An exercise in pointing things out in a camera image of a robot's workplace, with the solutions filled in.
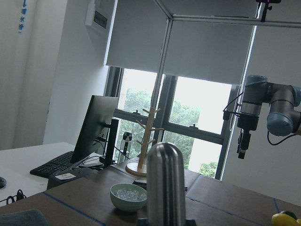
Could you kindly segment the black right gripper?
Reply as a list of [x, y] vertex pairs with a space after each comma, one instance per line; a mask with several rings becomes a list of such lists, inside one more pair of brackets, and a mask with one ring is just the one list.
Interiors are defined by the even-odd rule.
[[243, 159], [245, 157], [246, 150], [249, 148], [250, 143], [250, 131], [257, 129], [259, 117], [250, 114], [241, 113], [238, 117], [237, 126], [241, 128], [238, 137], [238, 158]]

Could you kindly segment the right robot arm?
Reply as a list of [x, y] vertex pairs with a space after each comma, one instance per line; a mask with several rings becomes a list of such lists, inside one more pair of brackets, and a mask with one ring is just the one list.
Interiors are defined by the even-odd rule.
[[301, 134], [301, 113], [294, 108], [301, 103], [301, 88], [268, 82], [264, 76], [250, 75], [246, 79], [237, 126], [238, 158], [244, 159], [249, 147], [250, 131], [257, 129], [261, 106], [269, 104], [268, 132], [275, 136]]

